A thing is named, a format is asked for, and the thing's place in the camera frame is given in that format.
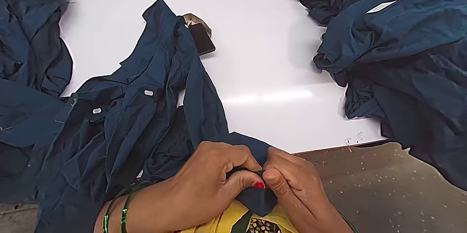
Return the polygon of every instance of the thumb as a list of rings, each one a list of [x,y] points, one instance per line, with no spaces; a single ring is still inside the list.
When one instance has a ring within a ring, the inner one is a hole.
[[[265,170],[263,179],[279,200],[289,202],[288,200],[295,199],[295,194],[290,189],[289,183],[277,169]]]
[[[259,175],[247,170],[237,171],[229,176],[227,182],[222,186],[222,194],[234,199],[243,189],[252,187],[256,182],[262,183]]]

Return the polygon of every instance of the white paper label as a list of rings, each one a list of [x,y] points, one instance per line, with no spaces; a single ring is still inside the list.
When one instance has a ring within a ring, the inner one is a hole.
[[[378,12],[378,11],[380,11],[380,10],[386,8],[386,7],[389,7],[390,5],[392,5],[392,4],[396,3],[396,2],[397,2],[397,0],[392,1],[392,2],[381,3],[381,4],[377,5],[376,7],[368,10],[368,12],[366,12],[365,14]]]

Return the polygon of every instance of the green bangle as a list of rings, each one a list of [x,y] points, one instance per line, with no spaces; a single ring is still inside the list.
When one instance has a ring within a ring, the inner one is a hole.
[[[133,199],[134,193],[140,189],[143,189],[152,183],[150,181],[143,181],[136,185],[133,189],[131,189],[128,197],[126,198],[125,205],[123,206],[123,210],[121,212],[121,233],[126,233],[126,213],[128,212],[128,206],[130,201]]]
[[[130,191],[129,188],[124,188],[122,189],[112,200],[110,203],[109,207],[107,208],[106,215],[104,216],[104,225],[102,226],[102,229],[104,230],[104,233],[109,233],[109,216],[110,216],[110,211],[112,210],[112,207],[115,204],[115,201],[122,195],[128,194]]]
[[[349,225],[350,229],[353,231],[353,233],[358,233],[357,232],[357,229],[352,225],[352,223],[350,223],[350,221],[344,217],[344,215],[342,215],[340,212],[339,214],[341,215],[341,217],[344,219],[344,221],[347,223],[347,225]]]

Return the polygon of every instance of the floor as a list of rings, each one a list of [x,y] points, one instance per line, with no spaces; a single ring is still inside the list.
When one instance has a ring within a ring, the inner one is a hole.
[[[359,233],[465,233],[467,192],[397,143],[300,154]],[[0,204],[1,233],[30,233],[37,206]]]

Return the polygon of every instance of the white table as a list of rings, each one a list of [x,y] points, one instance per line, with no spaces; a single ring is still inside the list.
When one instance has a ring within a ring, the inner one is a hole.
[[[109,75],[132,52],[141,17],[155,0],[72,0],[61,28],[74,61],[65,95]],[[164,0],[213,30],[216,51],[202,56],[229,130],[285,151],[306,152],[382,140],[373,119],[347,120],[345,89],[312,58],[325,28],[295,0]]]

